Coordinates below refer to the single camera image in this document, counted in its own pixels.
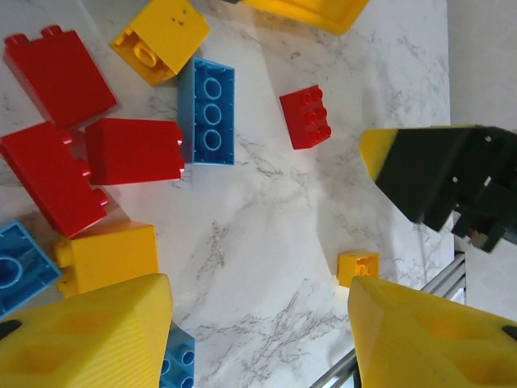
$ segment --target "red duplo brick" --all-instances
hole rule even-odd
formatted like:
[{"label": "red duplo brick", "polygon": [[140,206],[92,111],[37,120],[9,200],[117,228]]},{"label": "red duplo brick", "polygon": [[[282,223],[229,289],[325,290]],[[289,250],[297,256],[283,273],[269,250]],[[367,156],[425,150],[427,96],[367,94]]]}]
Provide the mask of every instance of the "red duplo brick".
[{"label": "red duplo brick", "polygon": [[280,97],[293,149],[311,148],[330,137],[322,99],[318,85]]},{"label": "red duplo brick", "polygon": [[88,184],[86,162],[66,149],[71,141],[52,123],[0,138],[0,153],[50,225],[66,237],[105,217],[107,204],[103,191]]},{"label": "red duplo brick", "polygon": [[75,31],[49,26],[41,35],[5,38],[4,61],[47,121],[59,129],[76,128],[116,105]]},{"label": "red duplo brick", "polygon": [[181,179],[183,136],[174,121],[103,118],[85,134],[93,184]]}]

